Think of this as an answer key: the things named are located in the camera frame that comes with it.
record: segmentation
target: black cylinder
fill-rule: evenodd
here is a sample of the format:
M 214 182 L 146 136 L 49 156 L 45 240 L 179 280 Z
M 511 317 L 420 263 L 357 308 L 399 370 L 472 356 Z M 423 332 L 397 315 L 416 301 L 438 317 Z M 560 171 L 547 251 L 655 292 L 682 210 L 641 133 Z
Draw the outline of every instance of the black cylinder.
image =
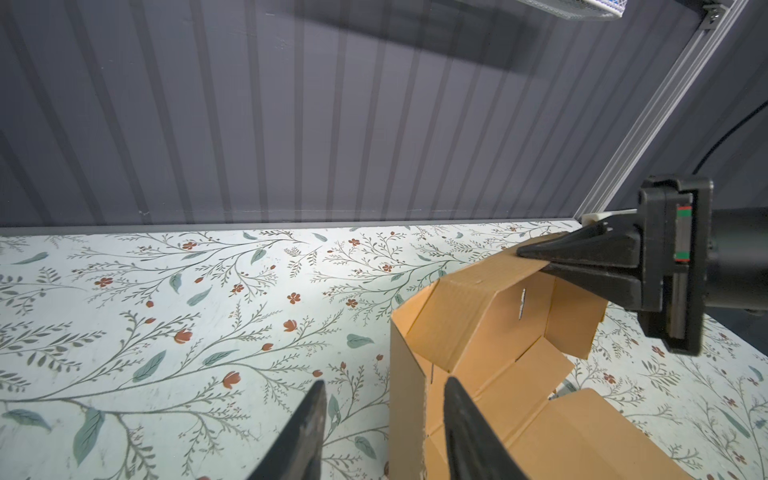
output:
M 768 310 L 768 208 L 712 212 L 708 306 Z

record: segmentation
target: metal bracket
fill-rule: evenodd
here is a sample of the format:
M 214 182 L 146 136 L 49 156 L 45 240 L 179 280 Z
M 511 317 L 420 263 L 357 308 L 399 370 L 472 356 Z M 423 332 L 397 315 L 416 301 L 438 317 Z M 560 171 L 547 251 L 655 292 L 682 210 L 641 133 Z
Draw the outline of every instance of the metal bracket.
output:
M 714 30 L 720 22 L 723 21 L 723 17 L 728 13 L 728 7 L 721 3 L 705 5 L 704 10 L 706 10 L 707 13 L 704 16 L 701 25 L 699 25 L 699 30 Z

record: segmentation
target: floral tablecloth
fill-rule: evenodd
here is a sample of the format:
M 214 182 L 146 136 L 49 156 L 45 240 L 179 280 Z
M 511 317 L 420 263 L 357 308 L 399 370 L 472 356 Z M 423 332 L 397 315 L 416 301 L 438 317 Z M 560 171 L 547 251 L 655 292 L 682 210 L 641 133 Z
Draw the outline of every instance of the floral tablecloth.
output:
M 386 470 L 389 314 L 574 222 L 0 237 L 3 478 L 245 478 L 315 379 L 324 478 Z M 766 478 L 768 359 L 707 319 L 673 356 L 611 306 L 597 390 L 694 478 Z

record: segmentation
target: red flower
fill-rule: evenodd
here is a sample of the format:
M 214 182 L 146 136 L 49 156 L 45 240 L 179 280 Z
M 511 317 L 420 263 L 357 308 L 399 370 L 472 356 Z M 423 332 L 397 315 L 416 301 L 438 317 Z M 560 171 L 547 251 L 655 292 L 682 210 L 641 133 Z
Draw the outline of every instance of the red flower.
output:
M 112 277 L 107 278 L 106 276 L 103 276 L 101 280 L 94 282 L 94 285 L 107 286 L 110 283 L 112 283 Z
M 229 372 L 224 376 L 224 380 L 221 381 L 221 384 L 224 385 L 225 389 L 232 389 L 232 385 L 235 383 L 238 383 L 240 381 L 240 374 L 238 372 Z
M 176 343 L 185 343 L 189 342 L 192 338 L 192 332 L 188 332 L 187 329 L 183 328 L 179 330 L 176 335 L 174 335 L 174 341 Z
M 733 452 L 733 456 L 736 457 L 737 462 L 742 462 L 744 465 L 746 465 L 746 458 L 744 458 L 744 455 L 739 455 L 736 452 Z

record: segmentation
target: table surface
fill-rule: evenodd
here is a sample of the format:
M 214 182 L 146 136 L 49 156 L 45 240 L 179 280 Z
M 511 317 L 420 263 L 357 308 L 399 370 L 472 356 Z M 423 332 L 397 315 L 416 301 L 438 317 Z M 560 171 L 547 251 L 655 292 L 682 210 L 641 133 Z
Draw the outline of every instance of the table surface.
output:
M 323 477 L 381 479 L 392 309 L 577 226 L 0 237 L 3 477 L 245 478 L 324 379 Z M 766 478 L 768 358 L 705 337 L 674 356 L 609 306 L 558 393 L 597 390 L 694 478 Z

